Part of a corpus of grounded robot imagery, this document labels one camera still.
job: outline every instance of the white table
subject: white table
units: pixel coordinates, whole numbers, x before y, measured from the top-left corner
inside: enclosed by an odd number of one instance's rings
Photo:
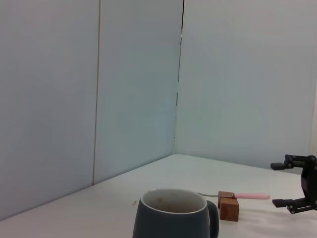
[[[183,188],[217,194],[265,192],[303,197],[300,176],[185,155],[172,155],[0,222],[1,238],[130,238],[141,194]],[[239,222],[220,221],[219,238],[317,237],[317,211],[291,215],[270,200],[239,200]]]

